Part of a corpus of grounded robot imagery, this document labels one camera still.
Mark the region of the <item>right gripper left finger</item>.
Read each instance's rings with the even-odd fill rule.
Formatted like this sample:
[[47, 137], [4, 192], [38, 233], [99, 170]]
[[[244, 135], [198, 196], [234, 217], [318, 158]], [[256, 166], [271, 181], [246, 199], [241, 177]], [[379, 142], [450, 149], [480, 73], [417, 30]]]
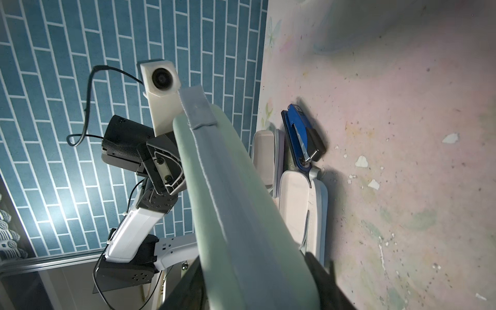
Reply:
[[201, 310], [205, 308], [205, 280], [197, 257], [159, 310]]

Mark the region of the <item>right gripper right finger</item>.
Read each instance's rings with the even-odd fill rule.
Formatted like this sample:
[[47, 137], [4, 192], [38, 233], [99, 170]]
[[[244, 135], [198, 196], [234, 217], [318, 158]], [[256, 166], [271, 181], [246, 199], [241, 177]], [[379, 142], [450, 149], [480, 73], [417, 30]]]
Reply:
[[356, 309], [337, 285], [335, 266], [332, 260], [323, 266], [310, 252], [304, 255], [304, 259], [316, 284], [321, 310]]

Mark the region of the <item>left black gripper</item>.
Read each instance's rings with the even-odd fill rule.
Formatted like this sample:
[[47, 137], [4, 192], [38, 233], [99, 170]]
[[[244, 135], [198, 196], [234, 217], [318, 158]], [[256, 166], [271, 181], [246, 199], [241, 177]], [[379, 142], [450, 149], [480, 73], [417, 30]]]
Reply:
[[161, 196], [187, 188], [173, 133], [155, 137], [152, 128], [114, 115], [103, 137], [102, 160], [150, 179]]

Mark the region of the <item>grey sleeve back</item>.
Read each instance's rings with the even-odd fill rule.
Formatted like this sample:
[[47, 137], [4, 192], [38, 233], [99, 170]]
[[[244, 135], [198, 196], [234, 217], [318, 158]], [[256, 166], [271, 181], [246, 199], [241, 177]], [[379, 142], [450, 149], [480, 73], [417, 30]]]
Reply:
[[319, 309], [311, 271], [226, 114], [201, 86], [173, 121], [211, 309]]

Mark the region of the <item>white sleeve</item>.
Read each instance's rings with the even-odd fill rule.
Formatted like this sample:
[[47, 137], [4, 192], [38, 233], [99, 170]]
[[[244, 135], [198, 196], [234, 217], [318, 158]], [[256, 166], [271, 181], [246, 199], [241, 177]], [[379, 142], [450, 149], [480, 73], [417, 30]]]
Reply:
[[308, 175], [287, 170], [280, 179], [279, 212], [295, 244], [325, 264], [328, 189], [319, 179], [320, 169]]

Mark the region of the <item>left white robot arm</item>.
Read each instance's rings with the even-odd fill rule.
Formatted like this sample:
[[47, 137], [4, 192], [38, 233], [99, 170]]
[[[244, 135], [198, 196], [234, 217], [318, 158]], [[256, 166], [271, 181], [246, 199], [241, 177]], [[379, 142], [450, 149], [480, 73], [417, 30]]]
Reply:
[[148, 284], [155, 274], [198, 256], [194, 234], [159, 238], [151, 231], [186, 189], [173, 133], [114, 115], [102, 141], [102, 160], [143, 177], [138, 196], [115, 229], [93, 272], [94, 293]]

